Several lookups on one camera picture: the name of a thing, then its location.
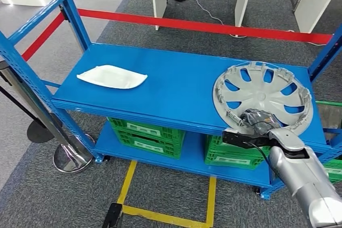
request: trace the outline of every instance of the stanchion post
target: stanchion post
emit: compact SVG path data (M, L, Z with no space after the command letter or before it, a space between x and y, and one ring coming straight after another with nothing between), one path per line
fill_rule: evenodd
M0 73L60 143L54 155L54 165L57 169L61 172L75 173L82 171L91 162L93 156L91 153L75 137L68 137L39 97L6 61L0 62Z

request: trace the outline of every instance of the lower shelf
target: lower shelf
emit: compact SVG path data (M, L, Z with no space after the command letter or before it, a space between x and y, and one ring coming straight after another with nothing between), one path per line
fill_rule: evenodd
M205 140L205 135L195 132L187 132L184 139L180 159L176 160L122 145L112 131L110 124L106 122L100 135L95 149L97 152L104 155L116 156L129 160L137 160L140 162L199 175L216 176L217 178L254 186L267 188L271 187L270 184L270 170L265 161L262 162L254 170L208 166L205 164Z

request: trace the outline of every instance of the gray floor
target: gray floor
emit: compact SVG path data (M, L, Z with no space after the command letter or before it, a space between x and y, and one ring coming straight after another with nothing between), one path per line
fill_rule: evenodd
M83 5L78 6L113 11L116 9L115 5L117 6L121 0L112 1L115 3L107 6L106 5L107 0L100 0L97 1L97 6L93 7L91 1L83 0ZM233 15L236 0L199 1L212 10L213 15L222 18L224 23L233 24ZM217 8L222 3L225 3L225 8ZM6 10L4 9L6 7L0 5L2 17L4 13L2 10ZM119 11L152 15L151 7L151 0L124 0ZM22 12L21 15L18 15L17 12L6 12L5 17L8 17L8 20L2 19L0 29L8 26L5 32L9 35L17 26L15 24L10 28L8 21L11 20L9 19L11 16L17 19L16 22L18 23L20 19L23 21L26 19L22 17L23 13L28 16L31 14L30 12L34 13L28 7L20 7L20 11ZM165 17L213 22L196 3L189 0L183 3L170 0ZM106 25L106 22L100 23L88 19L86 19L85 23L93 39L100 35ZM288 0L250 0L244 25L297 30ZM331 27L325 29L328 31L333 27L329 26ZM36 67L38 73L43 78L61 82L79 56L78 49L73 47L75 44L72 39L66 36L67 29L67 27L59 28L55 41L52 38L51 43L47 42L37 53L36 57L30 60L30 64ZM319 50L304 43L253 38L235 39L223 35L166 28L156 32L152 26L114 22L109 23L99 40L218 56L291 62L297 65L309 64L315 53ZM27 46L29 42L24 42L23 46L20 47L24 49L25 44ZM317 82L316 92L319 99L340 100L339 93L340 88L336 85L337 82L333 80L334 77L331 78L331 74L338 67L335 61L332 71L328 70L325 78ZM11 103L6 103L4 99L0 98L0 102L5 103L2 104L2 111L5 109L8 112L6 117L11 117L11 113L16 111ZM335 121L331 124L331 118L329 117L331 114L331 111L329 109L328 114L322 115L322 119L325 122L330 122L329 125L335 126ZM80 113L72 115L82 129L95 138L98 136L104 122L104 118L102 117ZM4 184L8 177L6 174L11 173L15 167L0 192L0 227L100 227L109 204L119 196L129 164L125 160L112 158L109 163L100 165L94 163L80 174L63 175L56 171L51 161L57 142L51 140L42 145L29 145L23 132L29 120L23 121L19 111L17 116L13 118L12 123L8 118L0 123L0 132L5 135L5 138L2 138L4 142L1 141L5 147L2 147L0 153L2 167L0 178L2 179L0 182ZM28 145L29 146L26 154L17 166ZM16 153L17 159L12 161L13 153ZM207 177L138 163L125 204L204 221L208 186ZM340 184L337 185L337 191L342 193ZM128 215L125 216L123 226L175 227ZM285 190L273 195L270 201L263 201L254 193L251 186L218 180L214 227L305 227L305 222L298 205L291 199Z
M122 0L75 0L77 7L85 9L116 11ZM0 30L5 36L25 23L38 12L40 7L9 6L0 3ZM33 42L57 15L49 15L39 26L23 38L18 45L20 53ZM106 20L84 18L91 40L96 41L107 24ZM37 74L45 80L61 83L79 60L81 52L67 23L64 22L29 61ZM2 80L0 85L20 99L11 87ZM0 190L8 179L31 143L26 135L31 119L0 93Z

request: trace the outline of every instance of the black cable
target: black cable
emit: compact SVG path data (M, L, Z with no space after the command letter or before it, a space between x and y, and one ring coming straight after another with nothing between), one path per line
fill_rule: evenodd
M275 174L276 174L278 177L279 177L279 173L278 173L276 169L274 169L274 168L270 163L270 161L269 161L268 158L266 156L266 154L264 154L264 152L262 151L260 148L257 147L257 145L255 145L255 144L254 144L254 143L251 143L251 142L248 142L248 141L245 141L245 143L249 144L249 145L253 146L253 147L254 147L255 149L260 151L260 152L263 155L263 157L265 159L265 161L268 164L268 166L270 166L270 168L271 168L272 171L273 171Z

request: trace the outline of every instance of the electrical cord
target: electrical cord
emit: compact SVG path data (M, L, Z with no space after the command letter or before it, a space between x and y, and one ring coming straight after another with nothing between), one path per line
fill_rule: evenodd
M195 1L196 1L199 7L201 7L202 10L208 13L208 14L210 15L210 17L211 17L211 18L213 18L213 19L214 19L214 20L217 20L217 21L219 21L219 22L220 22L220 24L222 24L222 25L224 25L224 23L223 23L222 20L220 20L220 19L219 19L219 18L217 18L217 17L212 16L211 12L209 12L209 11L208 11L207 9L202 7L202 6L199 3L199 0L195 0ZM247 37L247 36L239 36L239 35L232 35L232 34L230 34L230 36L231 36L231 37L235 37L235 38L245 38L245 37Z
M210 15L211 18L212 19L214 19L214 20L217 20L219 21L220 24L222 25L224 25L224 23L220 19L220 18L217 18L217 17L214 17L214 16L212 16L211 12L209 12L208 10L204 8L203 6L202 6L199 0L195 0L199 7L201 7L202 10L205 11L205 12L207 12ZM292 29L289 29L289 30L287 30L287 32L294 32L294 30L292 30ZM247 36L239 36L239 35L233 35L233 34L230 34L230 36L231 37L234 37L234 38L245 38ZM309 43L309 44L311 44L311 45L315 45L315 46L325 46L326 44L316 44L316 43L313 43L313 42L307 42L307 43Z
M248 144L250 146L253 146L254 147L255 149L260 151L260 153L261 153L261 155L263 155L263 157L265 159L265 161L267 163L268 166L270 166L270 168L271 168L272 171L273 171L276 175L277 175L278 177L279 177L279 173L274 169L270 163L270 161L268 160L267 156L266 156L266 154L264 154L263 151L262 151L260 148L257 147L257 145L254 144L254 143L251 143L251 142L248 142L248 141L245 141L246 144Z

